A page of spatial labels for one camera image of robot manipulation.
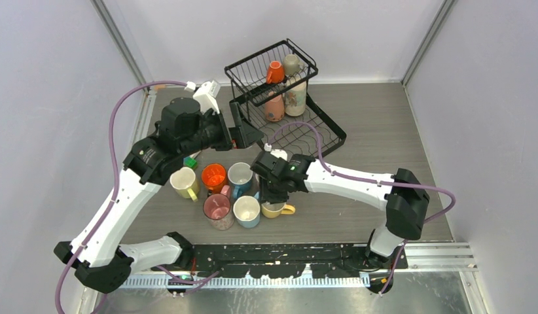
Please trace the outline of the yellow mug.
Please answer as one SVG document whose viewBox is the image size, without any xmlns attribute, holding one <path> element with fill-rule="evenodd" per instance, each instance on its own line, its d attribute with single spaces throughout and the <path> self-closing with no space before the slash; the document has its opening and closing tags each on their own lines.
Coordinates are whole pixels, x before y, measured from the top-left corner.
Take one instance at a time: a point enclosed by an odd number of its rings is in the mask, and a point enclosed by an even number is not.
<svg viewBox="0 0 538 314">
<path fill-rule="evenodd" d="M 288 203 L 270 203 L 264 202 L 261 205 L 262 214 L 266 218 L 276 218 L 280 215 L 293 215 L 296 208 Z"/>
</svg>

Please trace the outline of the light blue faceted mug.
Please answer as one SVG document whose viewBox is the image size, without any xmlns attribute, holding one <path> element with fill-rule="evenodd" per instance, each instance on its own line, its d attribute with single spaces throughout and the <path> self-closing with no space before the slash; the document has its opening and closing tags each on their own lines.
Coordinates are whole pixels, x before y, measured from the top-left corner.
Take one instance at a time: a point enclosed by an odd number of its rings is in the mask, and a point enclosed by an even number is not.
<svg viewBox="0 0 538 314">
<path fill-rule="evenodd" d="M 240 196 L 233 205 L 233 214 L 240 226 L 254 228 L 260 222 L 260 203 L 254 196 Z"/>
</svg>

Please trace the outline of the large orange mug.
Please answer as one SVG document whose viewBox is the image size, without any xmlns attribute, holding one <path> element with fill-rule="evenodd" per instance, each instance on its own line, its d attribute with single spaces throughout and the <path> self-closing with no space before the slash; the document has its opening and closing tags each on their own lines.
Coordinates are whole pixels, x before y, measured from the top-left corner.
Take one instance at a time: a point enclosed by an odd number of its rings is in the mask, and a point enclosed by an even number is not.
<svg viewBox="0 0 538 314">
<path fill-rule="evenodd" d="M 226 168 L 217 163 L 209 164 L 202 170 L 201 180 L 207 190 L 207 196 L 218 194 L 228 183 Z"/>
</svg>

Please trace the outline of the pink patterned mug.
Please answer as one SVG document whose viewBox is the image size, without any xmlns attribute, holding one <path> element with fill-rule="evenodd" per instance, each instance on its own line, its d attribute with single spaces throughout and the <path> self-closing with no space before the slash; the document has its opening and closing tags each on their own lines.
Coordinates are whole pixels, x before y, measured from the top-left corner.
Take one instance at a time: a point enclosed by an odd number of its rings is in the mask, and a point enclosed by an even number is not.
<svg viewBox="0 0 538 314">
<path fill-rule="evenodd" d="M 210 195 L 204 202 L 204 215 L 216 230 L 227 230 L 234 223 L 230 195 L 231 187 L 224 185 L 220 193 Z"/>
</svg>

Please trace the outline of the small orange cup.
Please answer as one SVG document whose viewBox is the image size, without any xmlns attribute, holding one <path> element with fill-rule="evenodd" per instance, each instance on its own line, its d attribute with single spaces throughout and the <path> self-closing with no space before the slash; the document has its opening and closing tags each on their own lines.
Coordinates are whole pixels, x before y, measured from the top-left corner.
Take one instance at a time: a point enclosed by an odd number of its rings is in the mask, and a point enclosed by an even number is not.
<svg viewBox="0 0 538 314">
<path fill-rule="evenodd" d="M 267 84 L 279 84 L 285 79 L 285 71 L 280 61 L 271 61 L 266 72 Z"/>
</svg>

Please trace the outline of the yellow-green faceted mug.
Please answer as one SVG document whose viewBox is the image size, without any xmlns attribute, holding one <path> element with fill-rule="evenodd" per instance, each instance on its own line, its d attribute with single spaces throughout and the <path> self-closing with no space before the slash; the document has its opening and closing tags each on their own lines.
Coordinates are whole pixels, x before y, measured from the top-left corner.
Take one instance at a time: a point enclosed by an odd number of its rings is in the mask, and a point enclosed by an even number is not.
<svg viewBox="0 0 538 314">
<path fill-rule="evenodd" d="M 193 169 L 182 167 L 171 174 L 169 182 L 181 197 L 198 201 L 200 183 Z"/>
</svg>

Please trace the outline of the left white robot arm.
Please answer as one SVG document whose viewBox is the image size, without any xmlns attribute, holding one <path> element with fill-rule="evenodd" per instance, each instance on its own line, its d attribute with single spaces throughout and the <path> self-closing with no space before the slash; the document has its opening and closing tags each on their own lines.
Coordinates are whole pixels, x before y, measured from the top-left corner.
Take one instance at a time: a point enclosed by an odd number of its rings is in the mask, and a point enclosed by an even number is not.
<svg viewBox="0 0 538 314">
<path fill-rule="evenodd" d="M 122 168 L 116 169 L 114 188 L 88 226 L 74 240 L 54 248 L 84 286 L 108 294 L 135 272 L 163 265 L 183 271 L 192 265 L 192 244 L 177 232 L 132 245 L 123 245 L 121 239 L 187 156 L 209 148 L 248 148 L 263 138 L 237 104 L 230 109 L 232 127 L 217 109 L 202 109 L 189 97 L 175 98 L 162 109 L 155 131 L 136 142 Z"/>
</svg>

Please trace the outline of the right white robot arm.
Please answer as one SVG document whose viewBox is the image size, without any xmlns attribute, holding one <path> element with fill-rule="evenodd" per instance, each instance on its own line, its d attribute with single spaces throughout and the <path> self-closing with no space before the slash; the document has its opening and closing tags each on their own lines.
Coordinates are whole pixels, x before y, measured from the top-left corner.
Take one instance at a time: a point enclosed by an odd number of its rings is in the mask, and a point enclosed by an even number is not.
<svg viewBox="0 0 538 314">
<path fill-rule="evenodd" d="M 365 173 L 328 166 L 320 159 L 295 154 L 290 160 L 262 151 L 251 165 L 260 179 L 260 196 L 269 203 L 283 203 L 293 192 L 326 193 L 361 201 L 386 214 L 374 229 L 365 251 L 373 268 L 382 268 L 405 240 L 421 237 L 430 202 L 413 172 L 399 168 L 395 174 Z"/>
</svg>

